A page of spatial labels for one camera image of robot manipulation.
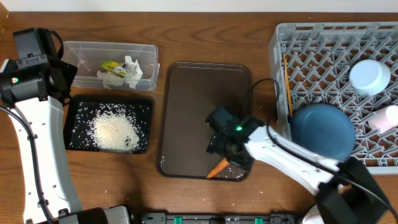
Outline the orange carrot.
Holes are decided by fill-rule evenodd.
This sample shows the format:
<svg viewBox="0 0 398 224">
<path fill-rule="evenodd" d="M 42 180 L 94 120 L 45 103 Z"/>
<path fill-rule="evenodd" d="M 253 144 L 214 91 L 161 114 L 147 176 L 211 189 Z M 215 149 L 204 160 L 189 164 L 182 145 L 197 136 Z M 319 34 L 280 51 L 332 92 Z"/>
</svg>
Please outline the orange carrot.
<svg viewBox="0 0 398 224">
<path fill-rule="evenodd" d="M 229 166 L 229 161 L 227 158 L 223 158 L 220 160 L 220 162 L 209 172 L 207 175 L 207 179 L 210 179 L 214 176 L 216 176 L 218 173 L 220 173 L 222 170 L 224 170 L 226 167 Z"/>
</svg>

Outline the white tissue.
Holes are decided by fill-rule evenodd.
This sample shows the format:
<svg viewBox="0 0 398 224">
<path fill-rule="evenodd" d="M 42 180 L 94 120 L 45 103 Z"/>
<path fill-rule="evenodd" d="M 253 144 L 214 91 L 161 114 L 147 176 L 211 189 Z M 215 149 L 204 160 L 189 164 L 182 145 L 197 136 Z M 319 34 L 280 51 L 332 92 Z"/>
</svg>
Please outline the white tissue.
<svg viewBox="0 0 398 224">
<path fill-rule="evenodd" d="M 126 64 L 127 75 L 125 77 L 119 77 L 103 68 L 97 71 L 97 77 L 102 80 L 103 86 L 108 89 L 111 89 L 112 86 L 122 86 L 124 84 L 128 84 L 130 88 L 135 88 L 144 74 L 138 60 L 133 61 L 130 56 L 125 56 L 124 62 L 119 63 Z"/>
</svg>

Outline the yellow green snack wrapper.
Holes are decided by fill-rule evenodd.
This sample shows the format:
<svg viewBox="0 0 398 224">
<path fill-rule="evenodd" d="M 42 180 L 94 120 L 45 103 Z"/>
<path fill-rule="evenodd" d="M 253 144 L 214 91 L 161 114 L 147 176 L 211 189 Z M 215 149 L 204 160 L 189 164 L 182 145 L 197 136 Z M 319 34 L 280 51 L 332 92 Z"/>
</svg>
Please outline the yellow green snack wrapper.
<svg viewBox="0 0 398 224">
<path fill-rule="evenodd" d="M 108 72 L 111 72 L 111 73 L 119 76 L 119 77 L 125 77 L 127 75 L 125 63 L 119 63 L 119 62 L 113 62 L 113 61 L 107 60 L 107 61 L 103 62 L 100 65 L 100 67 L 105 69 Z"/>
</svg>

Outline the white cup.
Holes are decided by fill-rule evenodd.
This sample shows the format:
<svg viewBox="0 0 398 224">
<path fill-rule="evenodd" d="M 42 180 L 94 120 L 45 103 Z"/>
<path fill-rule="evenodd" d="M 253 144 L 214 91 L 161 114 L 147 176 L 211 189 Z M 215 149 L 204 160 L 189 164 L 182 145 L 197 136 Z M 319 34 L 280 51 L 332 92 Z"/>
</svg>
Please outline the white cup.
<svg viewBox="0 0 398 224">
<path fill-rule="evenodd" d="M 391 105 L 376 111 L 376 114 L 368 121 L 371 129 L 383 134 L 397 127 L 397 109 L 397 105 Z"/>
</svg>

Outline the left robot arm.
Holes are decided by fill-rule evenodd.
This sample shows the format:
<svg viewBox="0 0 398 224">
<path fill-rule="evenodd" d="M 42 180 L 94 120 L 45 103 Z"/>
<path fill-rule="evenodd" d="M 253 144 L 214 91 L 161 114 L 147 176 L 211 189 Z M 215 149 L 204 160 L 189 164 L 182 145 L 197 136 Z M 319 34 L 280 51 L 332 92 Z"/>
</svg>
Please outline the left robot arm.
<svg viewBox="0 0 398 224">
<path fill-rule="evenodd" d="M 1 110 L 14 126 L 22 161 L 24 223 L 130 223 L 124 205 L 84 210 L 77 195 L 63 139 L 63 107 L 77 67 L 62 61 L 54 30 L 13 34 L 19 58 L 1 67 Z"/>
</svg>

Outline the dark blue plate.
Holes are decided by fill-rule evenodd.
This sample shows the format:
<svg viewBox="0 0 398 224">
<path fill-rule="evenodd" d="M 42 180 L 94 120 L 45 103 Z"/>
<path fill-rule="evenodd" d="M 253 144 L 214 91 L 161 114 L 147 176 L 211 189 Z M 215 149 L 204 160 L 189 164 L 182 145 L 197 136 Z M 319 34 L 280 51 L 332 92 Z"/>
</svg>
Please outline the dark blue plate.
<svg viewBox="0 0 398 224">
<path fill-rule="evenodd" d="M 308 105 L 290 120 L 292 141 L 321 156 L 345 161 L 351 155 L 356 136 L 354 125 L 337 107 Z"/>
</svg>

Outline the light blue bowl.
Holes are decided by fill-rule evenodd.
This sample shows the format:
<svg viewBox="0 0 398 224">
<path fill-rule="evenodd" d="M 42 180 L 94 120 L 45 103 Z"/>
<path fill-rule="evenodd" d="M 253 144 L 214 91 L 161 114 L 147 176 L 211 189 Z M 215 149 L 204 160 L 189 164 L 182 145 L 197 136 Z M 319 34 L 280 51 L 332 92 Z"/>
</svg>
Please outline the light blue bowl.
<svg viewBox="0 0 398 224">
<path fill-rule="evenodd" d="M 373 96 L 382 92 L 391 80 L 387 65 L 376 60 L 362 60 L 349 72 L 349 81 L 358 95 Z"/>
</svg>

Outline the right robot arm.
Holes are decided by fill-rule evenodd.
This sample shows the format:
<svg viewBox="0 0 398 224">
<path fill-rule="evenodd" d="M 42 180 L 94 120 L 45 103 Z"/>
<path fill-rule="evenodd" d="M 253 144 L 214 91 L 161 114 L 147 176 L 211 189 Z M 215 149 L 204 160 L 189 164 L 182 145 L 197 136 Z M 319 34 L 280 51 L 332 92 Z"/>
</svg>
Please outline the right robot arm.
<svg viewBox="0 0 398 224">
<path fill-rule="evenodd" d="M 393 209 L 367 167 L 350 157 L 344 162 L 321 156 L 282 137 L 269 124 L 232 115 L 224 107 L 206 123 L 214 131 L 207 152 L 217 153 L 246 171 L 254 161 L 269 164 L 294 179 L 314 197 L 301 223 L 377 223 Z"/>
</svg>

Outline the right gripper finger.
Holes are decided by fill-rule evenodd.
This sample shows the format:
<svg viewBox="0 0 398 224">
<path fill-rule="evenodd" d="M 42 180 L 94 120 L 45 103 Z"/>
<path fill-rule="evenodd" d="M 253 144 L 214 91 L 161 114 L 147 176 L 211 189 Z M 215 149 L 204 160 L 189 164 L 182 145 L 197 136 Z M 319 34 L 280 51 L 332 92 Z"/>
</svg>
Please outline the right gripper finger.
<svg viewBox="0 0 398 224">
<path fill-rule="evenodd" d="M 246 151 L 241 151 L 237 154 L 231 154 L 228 160 L 240 169 L 250 171 L 254 163 L 254 159 Z"/>
<path fill-rule="evenodd" d="M 228 154 L 226 148 L 227 143 L 229 143 L 229 139 L 226 136 L 222 134 L 214 134 L 207 146 L 206 152 L 226 156 Z"/>
</svg>

